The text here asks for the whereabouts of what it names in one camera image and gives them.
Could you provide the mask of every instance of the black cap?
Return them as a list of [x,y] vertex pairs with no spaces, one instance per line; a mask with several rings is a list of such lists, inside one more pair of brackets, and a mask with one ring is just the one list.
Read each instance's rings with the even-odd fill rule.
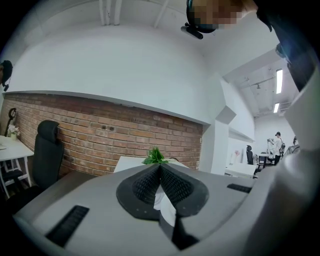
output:
[[5,60],[0,65],[3,66],[3,78],[0,83],[3,83],[4,85],[4,83],[11,77],[13,66],[10,60]]

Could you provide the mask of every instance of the flowers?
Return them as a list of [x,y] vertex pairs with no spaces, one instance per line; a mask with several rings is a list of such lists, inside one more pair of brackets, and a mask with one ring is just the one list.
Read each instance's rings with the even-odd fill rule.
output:
[[9,124],[8,131],[11,132],[12,134],[17,135],[17,136],[20,135],[19,127],[16,127],[16,126],[13,125],[13,124]]

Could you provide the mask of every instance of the white ceiling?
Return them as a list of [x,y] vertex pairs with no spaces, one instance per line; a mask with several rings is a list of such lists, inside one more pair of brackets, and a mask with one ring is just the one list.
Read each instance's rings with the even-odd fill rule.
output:
[[[283,70],[282,91],[276,94],[276,71]],[[247,75],[240,76],[233,84],[241,91],[254,117],[273,113],[275,103],[280,103],[279,113],[283,113],[296,98],[299,91],[291,77],[284,59],[266,65]]]

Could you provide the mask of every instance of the person in white shirt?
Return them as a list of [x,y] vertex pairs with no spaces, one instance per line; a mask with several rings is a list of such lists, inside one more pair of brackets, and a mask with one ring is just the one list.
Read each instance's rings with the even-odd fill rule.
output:
[[282,138],[281,138],[281,133],[280,131],[278,131],[276,134],[276,139],[274,140],[274,142],[270,141],[272,145],[275,145],[274,148],[274,165],[277,165],[277,163],[280,161],[280,157],[281,157],[281,153],[280,153],[280,149],[282,147]]

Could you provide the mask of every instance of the green plant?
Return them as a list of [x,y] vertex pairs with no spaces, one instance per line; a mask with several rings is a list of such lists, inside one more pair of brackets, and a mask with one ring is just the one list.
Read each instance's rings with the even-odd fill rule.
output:
[[159,148],[155,146],[152,150],[148,150],[148,157],[143,160],[143,164],[167,164],[168,161],[164,160],[164,156],[160,153]]

